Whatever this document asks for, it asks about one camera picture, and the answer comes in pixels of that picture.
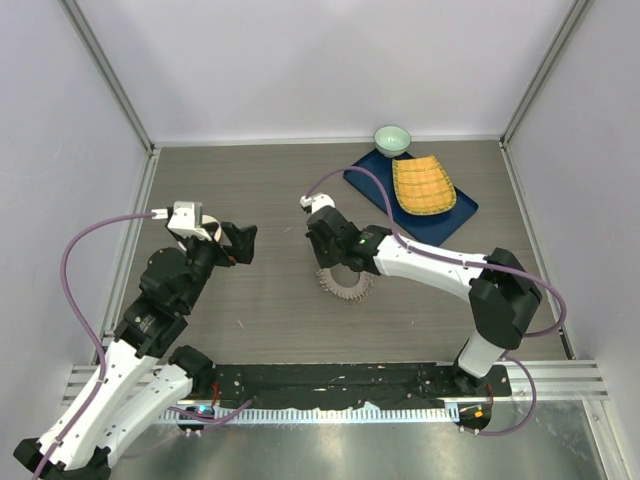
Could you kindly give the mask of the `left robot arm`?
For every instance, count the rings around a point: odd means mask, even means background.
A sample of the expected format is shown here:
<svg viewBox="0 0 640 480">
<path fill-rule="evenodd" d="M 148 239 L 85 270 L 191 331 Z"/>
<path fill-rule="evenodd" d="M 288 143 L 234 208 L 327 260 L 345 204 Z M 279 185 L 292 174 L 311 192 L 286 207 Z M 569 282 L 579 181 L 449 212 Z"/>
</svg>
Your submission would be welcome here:
<svg viewBox="0 0 640 480">
<path fill-rule="evenodd" d="M 140 294 L 100 352 L 98 369 L 47 432 L 16 447 L 33 478 L 106 479 L 163 411 L 211 391 L 212 361 L 193 347 L 171 346 L 213 270 L 252 262 L 257 232 L 208 219 L 150 256 Z"/>
</svg>

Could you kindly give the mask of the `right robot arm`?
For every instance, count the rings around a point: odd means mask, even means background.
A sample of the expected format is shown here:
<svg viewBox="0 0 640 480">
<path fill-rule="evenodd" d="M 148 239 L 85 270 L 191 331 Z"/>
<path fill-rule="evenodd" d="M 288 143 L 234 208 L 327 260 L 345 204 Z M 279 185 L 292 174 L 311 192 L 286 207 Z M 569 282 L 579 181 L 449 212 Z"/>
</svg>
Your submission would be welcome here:
<svg viewBox="0 0 640 480">
<path fill-rule="evenodd" d="M 301 207 L 309 216 L 306 236 L 319 265 L 318 282 L 331 294 L 358 303 L 375 277 L 387 276 L 469 303 L 474 331 L 454 361 L 455 393 L 474 395 L 483 389 L 493 364 L 520 346 L 542 294 L 510 251 L 465 254 L 411 241 L 381 226 L 358 229 L 324 194 L 302 198 Z"/>
</svg>

